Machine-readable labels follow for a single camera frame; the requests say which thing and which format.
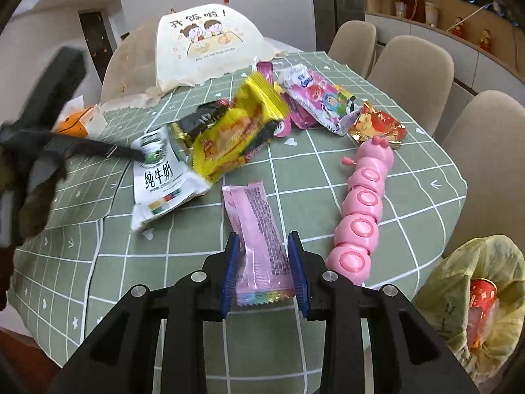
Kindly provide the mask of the pink candy wrapper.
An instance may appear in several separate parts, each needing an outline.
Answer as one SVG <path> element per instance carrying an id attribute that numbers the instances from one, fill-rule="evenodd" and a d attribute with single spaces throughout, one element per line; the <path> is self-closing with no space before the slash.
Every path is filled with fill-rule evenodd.
<path id="1" fill-rule="evenodd" d="M 263 183 L 224 186 L 222 195 L 230 226 L 240 236 L 237 304 L 257 306 L 293 297 L 289 261 Z"/>

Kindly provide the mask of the white milk pouch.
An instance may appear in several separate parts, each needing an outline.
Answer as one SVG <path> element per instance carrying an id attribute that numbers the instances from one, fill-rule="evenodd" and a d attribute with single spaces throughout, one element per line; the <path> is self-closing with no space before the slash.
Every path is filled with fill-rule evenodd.
<path id="1" fill-rule="evenodd" d="M 144 230 L 150 222 L 212 188 L 178 157 L 178 146 L 168 126 L 144 134 L 132 142 L 132 148 L 142 152 L 144 161 L 134 162 L 131 231 Z"/>

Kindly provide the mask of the yellow biscuit wrapper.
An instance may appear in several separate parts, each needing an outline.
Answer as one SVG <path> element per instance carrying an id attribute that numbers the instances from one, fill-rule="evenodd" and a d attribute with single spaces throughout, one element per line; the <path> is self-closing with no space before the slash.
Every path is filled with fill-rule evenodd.
<path id="1" fill-rule="evenodd" d="M 282 115 L 280 104 L 264 77 L 251 73 L 223 117 L 196 138 L 192 170 L 215 183 L 251 161 L 273 138 Z"/>

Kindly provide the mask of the black snack wrapper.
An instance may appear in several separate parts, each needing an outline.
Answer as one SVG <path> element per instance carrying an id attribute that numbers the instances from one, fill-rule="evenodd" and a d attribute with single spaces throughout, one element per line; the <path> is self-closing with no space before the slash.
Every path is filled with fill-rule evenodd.
<path id="1" fill-rule="evenodd" d="M 193 113 L 171 123 L 171 133 L 185 152 L 189 153 L 199 134 L 222 118 L 229 107 L 228 100 L 203 103 Z"/>

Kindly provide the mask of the red gold snack wrapper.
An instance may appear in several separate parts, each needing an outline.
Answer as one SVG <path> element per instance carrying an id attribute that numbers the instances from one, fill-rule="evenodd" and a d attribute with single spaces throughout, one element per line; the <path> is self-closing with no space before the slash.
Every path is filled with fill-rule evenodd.
<path id="1" fill-rule="evenodd" d="M 405 125 L 397 118 L 386 111 L 376 110 L 367 101 L 363 103 L 360 114 L 349 130 L 350 137 L 358 143 L 380 136 L 387 139 L 393 148 L 400 147 L 407 133 Z"/>

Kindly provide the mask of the pink tissue pack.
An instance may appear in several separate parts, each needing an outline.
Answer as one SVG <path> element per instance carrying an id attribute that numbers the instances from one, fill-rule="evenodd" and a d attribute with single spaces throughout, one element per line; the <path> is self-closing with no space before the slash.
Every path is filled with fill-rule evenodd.
<path id="1" fill-rule="evenodd" d="M 304 64 L 278 72 L 278 83 L 319 124 L 345 136 L 360 114 L 357 97 Z"/>

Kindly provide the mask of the pink chip bag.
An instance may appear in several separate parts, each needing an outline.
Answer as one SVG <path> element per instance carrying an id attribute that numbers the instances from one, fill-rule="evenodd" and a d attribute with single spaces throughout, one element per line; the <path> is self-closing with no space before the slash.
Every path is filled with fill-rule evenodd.
<path id="1" fill-rule="evenodd" d="M 255 63 L 255 70 L 264 77 L 280 98 L 282 115 L 280 123 L 274 131 L 275 137 L 284 138 L 288 136 L 293 127 L 304 131 L 317 124 L 313 116 L 275 82 L 273 65 L 270 61 L 258 61 Z"/>

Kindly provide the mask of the trash bin with yellow bag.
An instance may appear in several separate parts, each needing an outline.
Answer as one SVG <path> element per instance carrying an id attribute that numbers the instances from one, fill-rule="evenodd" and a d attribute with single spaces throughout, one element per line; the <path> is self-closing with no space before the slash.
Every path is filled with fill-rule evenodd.
<path id="1" fill-rule="evenodd" d="M 433 269 L 413 304 L 480 385 L 520 340 L 523 253 L 504 235 L 474 238 Z"/>

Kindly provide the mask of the pink caterpillar toy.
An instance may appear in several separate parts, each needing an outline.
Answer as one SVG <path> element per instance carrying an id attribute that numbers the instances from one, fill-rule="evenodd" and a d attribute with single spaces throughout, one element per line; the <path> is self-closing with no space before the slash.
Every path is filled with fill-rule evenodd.
<path id="1" fill-rule="evenodd" d="M 347 181 L 342 219 L 335 228 L 334 248 L 326 258 L 326 267 L 356 286 L 370 276 L 384 212 L 385 182 L 393 162 L 390 143 L 380 136 L 363 142 L 356 158 L 342 159 L 342 164 L 353 166 L 354 171 Z"/>

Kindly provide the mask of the orange white tissue box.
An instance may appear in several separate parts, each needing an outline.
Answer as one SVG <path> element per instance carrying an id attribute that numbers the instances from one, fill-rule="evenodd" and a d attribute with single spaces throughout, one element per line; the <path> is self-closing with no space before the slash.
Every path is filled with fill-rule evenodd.
<path id="1" fill-rule="evenodd" d="M 52 131 L 54 133 L 96 140 L 108 123 L 98 104 L 85 106 L 84 96 L 69 100 L 62 108 Z"/>

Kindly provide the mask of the green checkered tablecloth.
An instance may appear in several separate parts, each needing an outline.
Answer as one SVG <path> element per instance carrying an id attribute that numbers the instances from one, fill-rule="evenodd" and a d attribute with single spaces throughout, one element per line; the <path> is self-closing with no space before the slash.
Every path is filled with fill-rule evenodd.
<path id="1" fill-rule="evenodd" d="M 323 53 L 291 54 L 272 73 L 304 68 L 358 105 L 397 119 L 396 150 L 358 145 L 316 124 L 279 127 L 242 167 L 191 195 L 191 157 L 170 124 L 236 95 L 247 69 L 169 94 L 152 109 L 107 116 L 103 138 L 141 146 L 146 165 L 75 158 L 45 230 L 14 255 L 9 301 L 40 348 L 64 365 L 131 288 L 173 286 L 240 237 L 230 312 L 204 325 L 211 393 L 312 393 L 325 325 L 298 310 L 286 240 L 296 232 L 332 276 L 394 284 L 412 298 L 448 243 L 467 194 L 446 152 L 390 94 Z"/>

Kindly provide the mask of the mesh food cover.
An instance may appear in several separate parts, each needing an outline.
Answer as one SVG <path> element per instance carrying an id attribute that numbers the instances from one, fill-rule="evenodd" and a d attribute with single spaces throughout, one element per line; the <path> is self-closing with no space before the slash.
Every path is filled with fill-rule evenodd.
<path id="1" fill-rule="evenodd" d="M 285 53 L 226 5 L 172 12 L 143 24 L 116 48 L 103 79 L 101 108 L 147 108 L 181 86 L 203 84 Z"/>

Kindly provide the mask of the beige chair middle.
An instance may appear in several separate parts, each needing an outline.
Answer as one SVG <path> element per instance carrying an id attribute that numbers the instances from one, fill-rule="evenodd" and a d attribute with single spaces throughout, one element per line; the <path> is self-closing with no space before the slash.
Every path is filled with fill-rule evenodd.
<path id="1" fill-rule="evenodd" d="M 396 36 L 367 78 L 434 134 L 450 96 L 455 65 L 450 54 L 417 36 Z"/>

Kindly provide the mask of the beige chair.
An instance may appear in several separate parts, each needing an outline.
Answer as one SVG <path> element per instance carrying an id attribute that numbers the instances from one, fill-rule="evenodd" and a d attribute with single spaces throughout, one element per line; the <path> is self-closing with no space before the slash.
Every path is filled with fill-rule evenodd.
<path id="1" fill-rule="evenodd" d="M 434 134 L 450 96 L 455 65 L 450 54 L 417 36 L 396 36 L 367 78 Z"/>
<path id="2" fill-rule="evenodd" d="M 463 210 L 443 254 L 496 234 L 524 249 L 524 107 L 499 91 L 478 94 L 442 148 L 467 183 Z"/>
<path id="3" fill-rule="evenodd" d="M 346 21 L 336 32 L 328 57 L 367 78 L 375 60 L 376 27 L 362 20 Z"/>

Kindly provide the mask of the beige chair near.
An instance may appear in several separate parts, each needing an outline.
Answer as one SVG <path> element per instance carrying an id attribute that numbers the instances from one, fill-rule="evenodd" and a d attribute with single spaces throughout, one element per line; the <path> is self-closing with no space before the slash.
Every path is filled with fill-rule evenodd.
<path id="1" fill-rule="evenodd" d="M 442 148 L 467 183 L 463 210 L 443 254 L 496 234 L 524 249 L 524 107 L 499 91 L 478 94 Z"/>

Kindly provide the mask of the beige chair far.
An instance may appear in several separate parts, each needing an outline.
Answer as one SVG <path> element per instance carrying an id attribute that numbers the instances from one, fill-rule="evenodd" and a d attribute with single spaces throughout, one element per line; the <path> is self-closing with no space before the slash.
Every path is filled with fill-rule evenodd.
<path id="1" fill-rule="evenodd" d="M 336 32 L 328 57 L 367 78 L 375 60 L 376 27 L 362 20 L 346 21 Z"/>

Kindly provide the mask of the red figurine left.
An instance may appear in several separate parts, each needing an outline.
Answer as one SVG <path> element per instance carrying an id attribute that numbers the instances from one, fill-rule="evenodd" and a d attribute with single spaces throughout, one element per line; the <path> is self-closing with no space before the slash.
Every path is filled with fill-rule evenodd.
<path id="1" fill-rule="evenodd" d="M 457 17 L 453 26 L 448 29 L 450 34 L 464 38 L 465 37 L 465 20 L 461 17 Z"/>

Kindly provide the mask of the red figurine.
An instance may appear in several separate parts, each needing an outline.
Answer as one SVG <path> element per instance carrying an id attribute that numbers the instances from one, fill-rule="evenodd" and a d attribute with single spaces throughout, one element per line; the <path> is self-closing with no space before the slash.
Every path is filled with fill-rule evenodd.
<path id="1" fill-rule="evenodd" d="M 487 29 L 482 30 L 478 46 L 484 52 L 486 52 L 488 54 L 493 54 L 492 37 L 490 35 L 490 31 L 489 30 L 487 30 Z"/>
<path id="2" fill-rule="evenodd" d="M 448 29 L 450 34 L 464 38 L 465 37 L 465 20 L 461 17 L 457 17 L 453 26 Z"/>

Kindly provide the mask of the red figurine right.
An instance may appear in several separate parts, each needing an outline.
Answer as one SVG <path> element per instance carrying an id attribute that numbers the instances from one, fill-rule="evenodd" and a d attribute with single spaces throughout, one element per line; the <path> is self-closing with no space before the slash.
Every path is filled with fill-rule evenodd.
<path id="1" fill-rule="evenodd" d="M 488 54 L 493 54 L 492 37 L 490 35 L 490 31 L 489 30 L 487 30 L 487 29 L 482 30 L 478 46 L 484 52 L 486 52 Z"/>

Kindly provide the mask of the wooden shelf cabinet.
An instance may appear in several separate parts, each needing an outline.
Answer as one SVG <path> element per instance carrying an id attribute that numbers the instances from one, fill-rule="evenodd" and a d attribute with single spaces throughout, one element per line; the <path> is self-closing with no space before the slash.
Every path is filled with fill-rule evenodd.
<path id="1" fill-rule="evenodd" d="M 379 45 L 396 36 L 421 37 L 445 49 L 455 63 L 455 80 L 470 92 L 499 90 L 524 101 L 524 32 L 492 11 L 459 0 L 424 0 L 435 23 L 418 21 L 407 10 L 396 16 L 394 0 L 365 0 L 366 21 L 377 28 Z M 465 20 L 465 37 L 448 32 L 457 17 Z M 493 54 L 478 46 L 482 30 L 489 30 Z"/>

